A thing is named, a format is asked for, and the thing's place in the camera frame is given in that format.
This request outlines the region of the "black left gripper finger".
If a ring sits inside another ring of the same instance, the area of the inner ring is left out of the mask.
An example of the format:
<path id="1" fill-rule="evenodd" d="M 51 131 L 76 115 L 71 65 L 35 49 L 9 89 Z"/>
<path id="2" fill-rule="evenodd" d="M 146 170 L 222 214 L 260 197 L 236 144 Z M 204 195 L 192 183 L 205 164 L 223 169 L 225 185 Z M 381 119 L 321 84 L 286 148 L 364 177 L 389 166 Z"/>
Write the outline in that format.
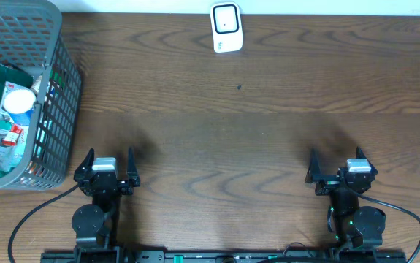
<path id="1" fill-rule="evenodd" d="M 133 148 L 128 149 L 128 161 L 127 161 L 126 174 L 128 176 L 129 183 L 131 186 L 140 185 L 140 177 L 139 177 L 136 164 L 135 164 Z"/>
<path id="2" fill-rule="evenodd" d="M 91 173 L 94 162 L 94 149 L 90 148 L 83 161 L 77 167 L 74 173 L 75 180 L 85 180 Z"/>

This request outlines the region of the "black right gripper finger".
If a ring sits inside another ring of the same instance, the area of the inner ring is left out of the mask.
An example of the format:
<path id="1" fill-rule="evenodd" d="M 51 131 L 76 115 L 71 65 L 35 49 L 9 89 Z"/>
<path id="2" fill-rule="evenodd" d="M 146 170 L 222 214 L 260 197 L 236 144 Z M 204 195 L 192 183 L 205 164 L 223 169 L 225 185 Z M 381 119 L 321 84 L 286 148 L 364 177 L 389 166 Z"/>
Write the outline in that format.
<path id="1" fill-rule="evenodd" d="M 305 183 L 317 183 L 321 179 L 321 168 L 315 149 L 310 152 L 310 162 L 305 176 Z"/>
<path id="2" fill-rule="evenodd" d="M 360 147 L 356 148 L 356 159 L 367 159 L 369 161 L 369 159 L 366 157 L 366 155 L 364 154 L 363 150 Z M 377 175 L 378 174 L 377 169 L 372 165 L 370 161 L 369 163 L 371 164 L 371 167 L 372 167 L 372 170 L 370 173 Z"/>

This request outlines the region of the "white blue round container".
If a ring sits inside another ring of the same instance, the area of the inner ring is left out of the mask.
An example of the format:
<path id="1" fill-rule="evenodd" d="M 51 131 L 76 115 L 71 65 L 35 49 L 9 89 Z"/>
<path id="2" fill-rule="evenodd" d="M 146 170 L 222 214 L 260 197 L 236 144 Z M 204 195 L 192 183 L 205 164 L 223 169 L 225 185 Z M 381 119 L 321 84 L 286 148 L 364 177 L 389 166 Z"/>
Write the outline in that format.
<path id="1" fill-rule="evenodd" d="M 31 90 L 18 89 L 5 96 L 3 108 L 15 124 L 29 126 L 36 101 L 36 95 Z"/>

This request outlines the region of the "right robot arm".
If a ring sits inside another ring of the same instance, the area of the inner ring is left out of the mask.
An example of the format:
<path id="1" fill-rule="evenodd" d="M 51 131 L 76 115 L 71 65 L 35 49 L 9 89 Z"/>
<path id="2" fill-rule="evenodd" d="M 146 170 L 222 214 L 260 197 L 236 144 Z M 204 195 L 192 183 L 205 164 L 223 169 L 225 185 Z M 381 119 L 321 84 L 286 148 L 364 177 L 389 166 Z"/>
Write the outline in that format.
<path id="1" fill-rule="evenodd" d="M 386 214 L 359 204 L 359 195 L 370 189 L 377 174 L 361 148 L 356 148 L 356 157 L 348 159 L 334 175 L 322 173 L 318 154 L 311 151 L 305 182 L 316 186 L 315 195 L 330 199 L 327 226 L 338 242 L 332 249 L 334 259 L 351 258 L 357 251 L 372 254 L 383 244 Z"/>

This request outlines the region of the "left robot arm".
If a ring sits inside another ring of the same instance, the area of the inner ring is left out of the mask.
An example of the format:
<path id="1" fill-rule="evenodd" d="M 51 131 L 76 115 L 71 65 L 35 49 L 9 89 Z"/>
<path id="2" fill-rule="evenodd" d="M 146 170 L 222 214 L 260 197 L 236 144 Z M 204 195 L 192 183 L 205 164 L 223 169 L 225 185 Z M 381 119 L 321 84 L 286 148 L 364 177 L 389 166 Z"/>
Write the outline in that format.
<path id="1" fill-rule="evenodd" d="M 134 151 L 128 149 L 126 178 L 118 178 L 113 157 L 96 158 L 90 149 L 75 170 L 78 188 L 92 203 L 78 208 L 72 216 L 76 233 L 76 262 L 133 262 L 134 256 L 117 242 L 121 197 L 131 196 L 140 186 Z"/>

